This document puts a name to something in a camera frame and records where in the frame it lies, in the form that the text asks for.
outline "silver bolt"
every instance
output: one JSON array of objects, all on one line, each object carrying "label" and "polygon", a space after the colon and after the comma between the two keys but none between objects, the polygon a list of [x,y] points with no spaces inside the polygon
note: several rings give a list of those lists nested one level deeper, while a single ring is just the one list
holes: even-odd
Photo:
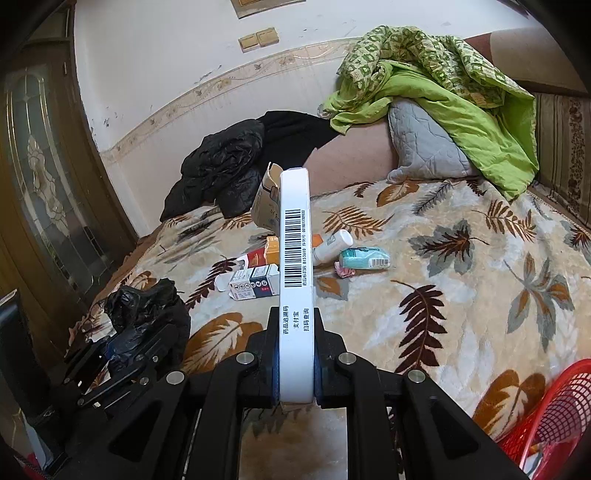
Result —
[{"label": "silver bolt", "polygon": [[422,370],[411,370],[410,372],[408,372],[408,379],[411,382],[421,383],[426,378],[427,377],[425,376],[425,372],[423,372]]},{"label": "silver bolt", "polygon": [[184,380],[184,373],[175,371],[166,375],[166,381],[171,385],[178,385]]},{"label": "silver bolt", "polygon": [[357,361],[357,357],[354,353],[351,352],[343,352],[339,355],[339,362],[345,365],[352,365]]},{"label": "silver bolt", "polygon": [[250,352],[242,352],[236,356],[236,362],[242,365],[248,365],[252,363],[255,359],[255,356]]}]

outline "white bottle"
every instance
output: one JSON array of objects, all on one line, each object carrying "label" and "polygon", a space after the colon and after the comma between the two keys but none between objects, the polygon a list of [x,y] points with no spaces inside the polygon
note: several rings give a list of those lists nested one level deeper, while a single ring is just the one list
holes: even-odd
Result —
[{"label": "white bottle", "polygon": [[353,237],[347,230],[339,230],[312,249],[312,265],[317,267],[339,256],[343,250],[353,246]]}]

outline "red plastic basket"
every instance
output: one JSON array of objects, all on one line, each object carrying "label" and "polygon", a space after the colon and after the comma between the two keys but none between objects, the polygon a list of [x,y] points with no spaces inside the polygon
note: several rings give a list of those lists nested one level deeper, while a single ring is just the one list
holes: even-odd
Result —
[{"label": "red plastic basket", "polygon": [[543,459],[533,479],[558,473],[591,423],[591,359],[568,367],[552,384],[540,405],[500,442],[503,451],[525,466],[530,449],[542,444]]}]

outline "bed sheet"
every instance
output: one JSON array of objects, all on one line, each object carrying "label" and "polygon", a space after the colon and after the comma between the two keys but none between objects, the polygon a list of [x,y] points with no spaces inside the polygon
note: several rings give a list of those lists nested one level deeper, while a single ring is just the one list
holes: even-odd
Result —
[{"label": "bed sheet", "polygon": [[[527,192],[509,204],[482,178],[360,183],[315,197],[313,233],[345,228],[392,257],[383,271],[338,278],[314,269],[327,330],[378,368],[421,368],[494,439],[574,361],[591,356],[591,238]],[[279,297],[234,301],[214,279],[270,232],[250,215],[201,207],[168,220],[113,290],[174,280],[191,315],[183,369],[244,350]],[[94,338],[109,333],[100,302]],[[346,414],[317,406],[245,413],[241,479],[346,478]]]}]

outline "green blanket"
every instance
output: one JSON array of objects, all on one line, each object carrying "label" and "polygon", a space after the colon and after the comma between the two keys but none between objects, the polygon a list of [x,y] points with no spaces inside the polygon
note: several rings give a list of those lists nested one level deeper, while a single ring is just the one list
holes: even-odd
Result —
[{"label": "green blanket", "polygon": [[346,56],[324,104],[332,127],[375,122],[394,96],[414,99],[511,200],[538,171],[535,99],[457,37],[378,27]]}]

